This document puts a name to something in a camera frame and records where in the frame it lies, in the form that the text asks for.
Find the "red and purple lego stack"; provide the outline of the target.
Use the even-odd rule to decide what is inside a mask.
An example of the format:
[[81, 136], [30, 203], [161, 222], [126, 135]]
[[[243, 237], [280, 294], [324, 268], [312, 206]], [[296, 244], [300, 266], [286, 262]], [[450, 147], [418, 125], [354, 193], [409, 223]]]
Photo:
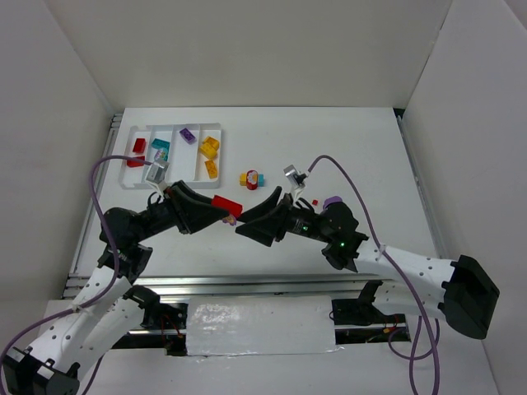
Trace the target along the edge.
[[241, 204], [219, 195], [215, 195], [212, 198], [211, 204], [214, 207], [219, 207], [228, 212], [228, 215], [222, 218], [222, 222], [230, 226], [236, 225], [238, 218], [243, 212], [243, 206]]

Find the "yellow round printed lego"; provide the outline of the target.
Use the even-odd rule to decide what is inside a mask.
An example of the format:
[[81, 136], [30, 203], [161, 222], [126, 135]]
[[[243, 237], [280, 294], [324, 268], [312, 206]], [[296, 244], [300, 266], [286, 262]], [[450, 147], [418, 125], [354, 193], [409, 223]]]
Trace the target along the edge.
[[209, 142], [204, 142], [200, 147], [199, 151], [208, 159], [214, 160], [217, 157], [217, 148], [211, 145]]

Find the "purple lego plate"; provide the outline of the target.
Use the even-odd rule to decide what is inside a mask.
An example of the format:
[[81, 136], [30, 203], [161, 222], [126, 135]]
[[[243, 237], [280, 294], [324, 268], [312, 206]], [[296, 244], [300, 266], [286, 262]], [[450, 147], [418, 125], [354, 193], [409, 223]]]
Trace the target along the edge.
[[187, 128], [182, 128], [179, 131], [179, 134], [189, 145], [194, 144], [196, 142], [196, 137]]

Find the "teal lego brick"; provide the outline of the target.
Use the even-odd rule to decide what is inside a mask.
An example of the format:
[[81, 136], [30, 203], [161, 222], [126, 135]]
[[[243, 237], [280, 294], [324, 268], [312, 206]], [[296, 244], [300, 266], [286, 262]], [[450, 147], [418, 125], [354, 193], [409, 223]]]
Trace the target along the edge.
[[160, 149], [169, 150], [170, 149], [170, 143], [168, 141], [161, 140], [159, 138], [155, 138], [153, 140], [153, 142], [152, 142], [152, 147], [157, 149], [157, 150], [160, 150]]

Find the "red sloped lego brick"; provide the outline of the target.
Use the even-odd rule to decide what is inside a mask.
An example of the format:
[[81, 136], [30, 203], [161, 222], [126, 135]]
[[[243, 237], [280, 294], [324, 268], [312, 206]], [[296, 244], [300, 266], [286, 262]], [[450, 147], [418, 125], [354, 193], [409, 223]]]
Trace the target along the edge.
[[126, 166], [129, 168], [137, 168], [145, 165], [145, 156], [129, 157], [126, 160]]

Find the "teal round printed lego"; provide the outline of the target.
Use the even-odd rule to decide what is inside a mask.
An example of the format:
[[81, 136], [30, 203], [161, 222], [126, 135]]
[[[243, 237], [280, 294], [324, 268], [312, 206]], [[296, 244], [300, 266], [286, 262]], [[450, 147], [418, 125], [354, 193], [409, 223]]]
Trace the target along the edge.
[[163, 160], [168, 161], [169, 151], [166, 148], [160, 148], [154, 155], [154, 161]]

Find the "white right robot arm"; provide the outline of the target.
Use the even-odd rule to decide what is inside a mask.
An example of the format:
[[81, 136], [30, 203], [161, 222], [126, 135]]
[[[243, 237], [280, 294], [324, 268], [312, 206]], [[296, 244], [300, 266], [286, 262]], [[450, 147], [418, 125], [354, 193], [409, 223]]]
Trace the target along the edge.
[[346, 203], [332, 201], [317, 213], [296, 206], [280, 188], [239, 220], [236, 233], [265, 246], [288, 233], [318, 240], [333, 268], [381, 277], [366, 299], [384, 315], [408, 314], [414, 307], [466, 337], [487, 336], [500, 291], [475, 258], [430, 258], [375, 242], [357, 231]]

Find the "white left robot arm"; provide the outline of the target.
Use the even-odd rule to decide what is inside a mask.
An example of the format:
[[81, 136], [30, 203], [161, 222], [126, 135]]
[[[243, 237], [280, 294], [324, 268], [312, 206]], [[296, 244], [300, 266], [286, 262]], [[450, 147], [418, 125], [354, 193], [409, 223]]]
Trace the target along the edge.
[[170, 228], [191, 235], [228, 216], [209, 197], [179, 181], [148, 200], [144, 211], [100, 211], [106, 243], [89, 281], [68, 309], [30, 325], [49, 325], [25, 348], [9, 342], [2, 352], [3, 394], [75, 394], [88, 370], [129, 330], [159, 327], [179, 310], [136, 281], [152, 248], [141, 242]]

